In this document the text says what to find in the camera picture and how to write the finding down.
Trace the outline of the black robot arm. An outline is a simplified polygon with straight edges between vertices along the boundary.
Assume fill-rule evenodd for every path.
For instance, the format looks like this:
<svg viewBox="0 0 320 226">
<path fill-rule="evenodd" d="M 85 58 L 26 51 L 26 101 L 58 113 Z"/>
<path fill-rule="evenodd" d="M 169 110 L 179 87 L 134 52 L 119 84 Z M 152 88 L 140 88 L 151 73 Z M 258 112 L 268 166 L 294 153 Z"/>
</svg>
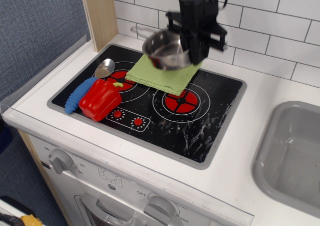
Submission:
<svg viewBox="0 0 320 226">
<path fill-rule="evenodd" d="M 168 30 L 179 34 L 190 61 L 199 64 L 210 48 L 223 51 L 227 31 L 217 23 L 219 0 L 178 0 L 179 12 L 167 12 Z"/>
</svg>

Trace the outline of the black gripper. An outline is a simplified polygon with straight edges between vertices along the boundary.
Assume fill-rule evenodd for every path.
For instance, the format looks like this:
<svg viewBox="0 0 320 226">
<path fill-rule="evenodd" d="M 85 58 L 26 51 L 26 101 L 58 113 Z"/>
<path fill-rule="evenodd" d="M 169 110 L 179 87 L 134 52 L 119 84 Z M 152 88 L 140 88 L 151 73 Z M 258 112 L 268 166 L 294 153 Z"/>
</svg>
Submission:
<svg viewBox="0 0 320 226">
<path fill-rule="evenodd" d="M 219 0 L 179 0 L 179 12 L 167 12 L 168 30 L 180 35 L 183 51 L 192 64 L 209 54 L 209 47 L 224 51 L 227 31 L 217 23 Z"/>
</svg>

